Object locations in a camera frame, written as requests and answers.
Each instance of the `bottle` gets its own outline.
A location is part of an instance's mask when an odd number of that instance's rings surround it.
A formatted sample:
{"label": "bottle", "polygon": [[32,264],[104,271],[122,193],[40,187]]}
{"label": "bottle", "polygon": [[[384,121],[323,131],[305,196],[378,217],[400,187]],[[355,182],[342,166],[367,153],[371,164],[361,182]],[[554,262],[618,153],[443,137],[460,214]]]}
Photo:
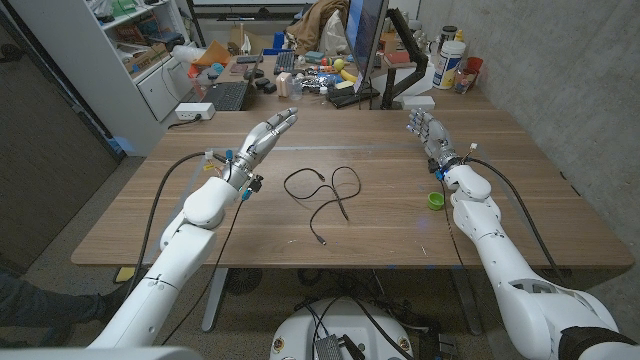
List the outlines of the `bottle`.
{"label": "bottle", "polygon": [[456,33],[456,37],[453,38],[453,41],[464,42],[464,34],[462,34],[462,29],[458,30],[458,32]]}
{"label": "bottle", "polygon": [[467,45],[460,41],[445,41],[440,52],[440,59],[436,64],[433,75],[433,86],[438,89],[449,89],[453,86],[453,79],[460,66],[462,54]]}

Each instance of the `desk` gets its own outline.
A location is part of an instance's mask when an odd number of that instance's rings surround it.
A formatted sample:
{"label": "desk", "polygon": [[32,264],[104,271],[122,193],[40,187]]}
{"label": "desk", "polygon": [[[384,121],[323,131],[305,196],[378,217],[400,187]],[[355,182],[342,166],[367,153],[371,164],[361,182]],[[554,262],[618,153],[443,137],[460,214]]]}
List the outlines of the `desk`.
{"label": "desk", "polygon": [[[269,61],[267,58],[261,64],[268,78],[273,77],[273,63]],[[447,127],[459,153],[465,153],[471,142],[480,144],[476,157],[490,161],[518,188],[558,266],[612,269],[633,264],[627,248],[507,112],[495,110],[478,89],[465,95],[436,89],[428,94],[432,94],[438,109],[431,113]],[[364,110],[368,106],[359,111],[357,105],[336,110],[330,104],[322,105],[322,98],[313,94],[305,94],[299,101],[260,95],[254,105],[251,111],[217,112],[210,121],[170,130],[75,250],[72,261],[78,265],[135,264],[157,186],[175,161],[206,148],[221,153],[228,148],[235,150],[255,124],[277,111],[298,106],[298,122],[257,168],[256,173],[265,178],[262,190],[240,212],[220,260],[221,269],[212,280],[203,329],[211,330],[229,267],[459,266],[444,212],[426,206],[427,195],[441,188],[427,171],[427,156],[418,139],[405,129],[408,111]],[[309,218],[322,202],[332,198],[331,194],[321,193],[298,203],[285,193],[283,180],[303,167],[313,167],[329,178],[335,168],[344,165],[359,174],[362,192],[344,202],[349,222],[336,204],[327,206],[315,218],[314,228],[328,242],[322,246],[309,229]],[[512,195],[492,173],[473,165],[491,183],[492,195],[502,210],[502,225],[522,255],[534,268],[549,267]],[[200,160],[190,160],[167,181],[151,242],[157,241],[192,179],[195,190],[214,176],[200,171],[200,166]],[[317,178],[301,177],[289,184],[292,191],[309,194],[317,182]],[[353,178],[339,176],[337,184],[343,185],[338,191],[349,194],[354,189],[349,182],[353,183]],[[237,206],[227,214],[234,214]],[[229,217],[219,228],[218,239],[226,237]],[[455,225],[453,228],[464,264],[481,267],[473,243]],[[222,241],[216,244],[206,264],[215,263],[221,245]],[[452,273],[469,326],[478,334],[479,317],[469,302],[473,296],[464,289],[466,281],[459,276],[460,271]]]}

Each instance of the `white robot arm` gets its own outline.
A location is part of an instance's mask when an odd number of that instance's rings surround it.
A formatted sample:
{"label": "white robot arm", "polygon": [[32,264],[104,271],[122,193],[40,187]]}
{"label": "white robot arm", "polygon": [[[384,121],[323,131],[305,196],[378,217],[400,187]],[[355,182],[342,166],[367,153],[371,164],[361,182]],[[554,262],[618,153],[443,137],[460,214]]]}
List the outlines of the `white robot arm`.
{"label": "white robot arm", "polygon": [[210,178],[187,198],[162,235],[162,254],[89,348],[153,343],[178,293],[213,251],[224,208],[236,201],[243,188],[243,200],[260,189],[262,177],[254,176],[253,170],[296,122],[297,111],[287,109],[256,125],[233,159],[228,159],[222,176]]}
{"label": "white robot arm", "polygon": [[640,348],[618,333],[600,301],[531,270],[500,225],[491,185],[464,164],[442,124],[421,110],[409,117],[407,128],[425,145],[436,177],[455,190],[453,219],[478,250],[516,349],[529,359],[640,358]]}

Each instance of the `keyboard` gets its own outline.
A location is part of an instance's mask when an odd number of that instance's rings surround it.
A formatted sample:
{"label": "keyboard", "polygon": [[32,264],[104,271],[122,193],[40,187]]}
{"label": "keyboard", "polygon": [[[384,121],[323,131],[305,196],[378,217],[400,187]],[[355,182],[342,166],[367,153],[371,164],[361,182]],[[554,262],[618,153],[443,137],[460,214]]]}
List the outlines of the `keyboard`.
{"label": "keyboard", "polygon": [[240,110],[242,100],[244,99],[244,93],[247,89],[247,83],[223,83],[220,85],[224,85],[224,87],[211,89],[213,91],[221,91],[221,94],[217,96],[215,101],[213,101],[213,108],[216,109],[216,111]]}
{"label": "keyboard", "polygon": [[252,64],[256,61],[258,61],[258,59],[260,58],[260,55],[254,55],[254,56],[239,56],[236,59],[236,62],[238,64]]}
{"label": "keyboard", "polygon": [[292,72],[295,59],[296,54],[293,51],[279,53],[276,59],[276,66],[273,68],[273,75],[278,75],[281,72]]}

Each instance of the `wire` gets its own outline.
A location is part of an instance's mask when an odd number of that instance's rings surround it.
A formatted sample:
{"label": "wire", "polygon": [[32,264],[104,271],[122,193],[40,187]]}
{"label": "wire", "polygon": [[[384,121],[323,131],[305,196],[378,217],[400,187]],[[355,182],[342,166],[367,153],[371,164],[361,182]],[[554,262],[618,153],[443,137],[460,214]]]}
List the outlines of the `wire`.
{"label": "wire", "polygon": [[507,185],[509,185],[509,187],[511,188],[511,191],[513,191],[513,194],[516,196],[516,199],[518,199],[518,203],[520,204],[520,207],[522,208],[522,211],[524,212],[524,216],[527,217],[527,221],[529,222],[529,225],[531,225],[531,229],[533,230],[533,234],[535,235],[536,240],[538,241],[538,244],[540,245],[540,248],[542,249],[542,252],[544,253],[544,256],[547,258],[547,261],[549,261],[549,264],[551,265],[551,268],[556,273],[556,276],[558,276],[558,278],[560,279],[560,282],[562,283],[562,285],[566,286],[566,281],[564,279],[564,276],[562,276],[562,273],[560,272],[560,269],[558,268],[558,265],[556,265],[556,262],[553,260],[553,257],[551,256],[551,253],[549,252],[549,250],[547,249],[547,246],[545,245],[544,241],[542,240],[542,237],[540,236],[540,233],[538,232],[538,228],[536,228],[536,224],[533,222],[533,219],[531,218],[531,215],[529,214],[529,210],[527,210],[527,206],[524,204],[524,201],[520,197],[520,194],[518,193],[518,190],[516,190],[516,187],[511,183],[511,181],[509,181],[509,179],[506,176],[504,176],[504,174],[502,174],[500,171],[498,171],[498,169],[494,168],[490,164],[488,164],[488,163],[486,163],[486,162],[484,162],[482,160],[478,160],[478,159],[474,159],[474,158],[467,158],[467,160],[471,161],[471,162],[478,163],[478,164],[488,168],[489,170],[491,170],[494,173],[496,173],[502,180],[504,180],[504,182],[507,183]]}
{"label": "wire", "polygon": [[440,180],[440,185],[442,186],[442,195],[445,198],[444,214],[447,217],[447,226],[449,227],[449,235],[451,235],[451,241],[453,242],[453,247],[456,250],[458,261],[460,261],[460,266],[462,266],[462,269],[464,270],[465,277],[467,278],[467,283],[469,284],[469,288],[471,289],[471,292],[473,292],[473,295],[476,297],[476,299],[480,300],[480,303],[485,307],[485,309],[487,309],[487,312],[489,312],[489,315],[491,315],[493,320],[495,320],[498,324],[500,324],[500,326],[502,326],[503,329],[506,330],[506,327],[504,326],[502,321],[498,320],[498,317],[493,314],[493,312],[489,308],[489,305],[487,305],[487,303],[484,302],[484,300],[478,295],[478,293],[476,292],[476,289],[471,284],[471,275],[469,274],[469,269],[467,269],[467,267],[464,265],[464,262],[462,261],[462,256],[460,256],[460,251],[458,250],[458,244],[456,243],[456,239],[453,236],[453,230],[451,229],[451,221],[449,220],[449,210],[447,210],[447,201],[446,201],[447,196],[446,196],[446,191],[444,187],[444,182],[442,180]]}
{"label": "wire", "polygon": [[129,297],[129,295],[131,294],[131,291],[133,291],[133,288],[138,283],[137,282],[138,274],[140,272],[140,268],[142,267],[144,254],[147,251],[147,243],[149,242],[149,233],[151,232],[151,224],[153,223],[153,216],[156,212],[156,207],[158,206],[158,200],[160,200],[160,194],[162,193],[162,188],[164,188],[164,184],[167,182],[169,175],[171,175],[173,170],[175,170],[178,167],[178,165],[197,156],[204,156],[204,152],[197,152],[197,153],[193,153],[183,157],[182,159],[176,161],[173,165],[171,165],[169,170],[167,170],[167,172],[164,174],[164,177],[160,182],[160,186],[158,186],[158,191],[156,191],[156,196],[153,199],[153,205],[151,205],[151,211],[149,212],[149,219],[147,220],[147,228],[144,231],[142,247],[140,248],[140,255],[138,256],[138,262],[136,263],[136,268],[135,268],[135,271],[133,272],[133,281],[131,282],[131,285],[129,285],[129,290],[127,290],[127,296],[125,298]]}
{"label": "wire", "polygon": [[238,209],[236,210],[236,215],[233,217],[233,221],[231,222],[231,227],[229,228],[229,233],[227,234],[227,238],[224,240],[224,243],[222,244],[222,248],[220,249],[220,255],[218,255],[216,264],[213,266],[213,271],[211,272],[211,278],[207,282],[207,285],[204,287],[204,289],[202,289],[202,292],[200,293],[200,296],[198,296],[198,299],[196,300],[196,302],[193,304],[193,306],[191,306],[191,309],[189,309],[189,311],[184,315],[184,317],[182,317],[182,320],[180,320],[178,325],[176,325],[176,327],[174,327],[173,330],[171,330],[171,332],[169,333],[169,336],[167,336],[167,338],[164,339],[164,341],[162,342],[162,345],[165,345],[167,341],[171,339],[173,334],[175,334],[175,332],[178,331],[180,326],[185,322],[185,320],[187,320],[189,315],[191,315],[193,310],[200,303],[200,300],[202,300],[202,298],[204,297],[204,294],[207,292],[207,289],[209,288],[209,285],[211,284],[211,281],[213,280],[213,277],[216,274],[216,270],[218,269],[218,264],[220,263],[220,258],[222,258],[222,253],[224,252],[224,248],[227,246],[229,237],[231,237],[231,231],[233,231],[233,226],[236,224],[236,219],[238,218],[238,214],[240,213],[240,208],[242,207],[242,204],[244,204],[244,200],[240,201],[240,205],[238,205]]}
{"label": "wire", "polygon": [[[336,190],[336,187],[335,187],[335,176],[336,176],[336,172],[338,172],[338,170],[340,170],[340,169],[351,170],[351,172],[356,176],[356,179],[358,179],[358,191],[356,191],[355,194],[352,194],[352,195],[349,195],[349,196],[344,196],[344,197],[341,197],[338,194],[338,191]],[[360,194],[360,190],[362,190],[362,182],[360,181],[360,177],[358,176],[358,173],[356,173],[355,170],[353,170],[352,168],[350,168],[348,166],[340,166],[339,168],[333,170],[333,174],[331,174],[331,185],[326,185],[326,184],[325,185],[320,185],[314,192],[311,193],[311,195],[307,195],[307,196],[293,195],[293,193],[291,193],[291,191],[289,191],[289,189],[287,188],[287,181],[289,181],[289,179],[292,176],[294,176],[294,175],[296,175],[296,174],[298,174],[300,172],[303,172],[303,171],[312,171],[316,175],[318,175],[318,178],[320,178],[320,180],[322,182],[325,181],[325,177],[322,174],[320,174],[318,171],[316,171],[316,170],[314,170],[312,168],[302,168],[302,169],[296,170],[293,173],[289,174],[289,176],[287,176],[287,178],[284,179],[284,183],[283,183],[284,190],[287,192],[287,194],[289,194],[289,196],[291,196],[292,198],[294,198],[296,200],[306,200],[306,199],[311,198],[313,195],[315,195],[322,188],[327,187],[327,188],[331,189],[331,191],[333,192],[333,195],[335,196],[335,199],[329,200],[329,201],[323,203],[322,205],[320,205],[320,207],[318,207],[316,209],[316,211],[313,213],[313,215],[311,215],[311,218],[309,219],[309,228],[311,229],[311,232],[313,233],[313,235],[315,235],[316,239],[318,239],[318,241],[322,245],[326,245],[327,242],[322,238],[322,236],[318,235],[318,233],[316,233],[316,231],[313,229],[313,219],[316,217],[318,212],[320,212],[320,210],[322,210],[322,208],[324,208],[325,206],[327,206],[327,205],[329,205],[331,203],[337,202],[338,205],[340,206],[340,211],[342,211],[342,215],[344,216],[344,218],[347,221],[349,221],[349,216],[347,215],[347,211],[344,209],[344,205],[342,205],[342,201],[346,200],[346,199],[351,199],[351,198],[355,197],[356,195]]]}
{"label": "wire", "polygon": [[172,129],[174,127],[178,127],[178,126],[182,126],[182,125],[187,125],[187,124],[193,124],[194,122],[199,121],[200,119],[202,119],[202,115],[200,114],[196,114],[196,117],[189,120],[189,121],[185,121],[185,122],[181,122],[181,123],[175,123],[175,124],[171,124],[169,125],[169,127],[167,129]]}
{"label": "wire", "polygon": [[342,296],[338,296],[336,298],[334,298],[333,300],[331,300],[331,302],[329,303],[329,305],[327,305],[327,307],[324,309],[324,311],[322,312],[322,315],[320,315],[320,318],[318,319],[318,323],[316,324],[316,329],[313,332],[313,338],[311,339],[311,359],[314,360],[315,356],[316,356],[316,337],[318,336],[318,327],[320,326],[320,324],[322,323],[322,319],[324,319],[324,315],[327,313],[327,311],[329,311],[329,308],[331,307],[331,305],[333,305],[336,301],[338,301],[338,299],[340,299]]}
{"label": "wire", "polygon": [[400,355],[402,355],[407,360],[413,360],[413,356],[409,355],[409,353],[406,352],[403,348],[401,348],[400,345],[396,344],[396,342],[389,336],[389,334],[387,334],[387,332],[384,331],[382,326],[380,326],[380,324],[378,324],[376,319],[374,319],[373,316],[371,316],[371,314],[369,314],[369,311],[367,311],[367,309],[364,307],[364,305],[362,305],[360,300],[356,299],[353,296],[351,297],[351,299],[353,299],[353,301],[355,301],[356,304],[358,304],[360,309],[362,309],[362,312],[367,316],[367,318],[369,318],[369,321],[371,321],[373,326],[375,326],[375,328],[378,329],[378,331],[380,332],[380,335],[382,335],[382,337],[384,337],[384,339],[387,340],[387,342],[391,346],[393,346],[393,348],[396,349],[396,351],[398,351],[400,353]]}

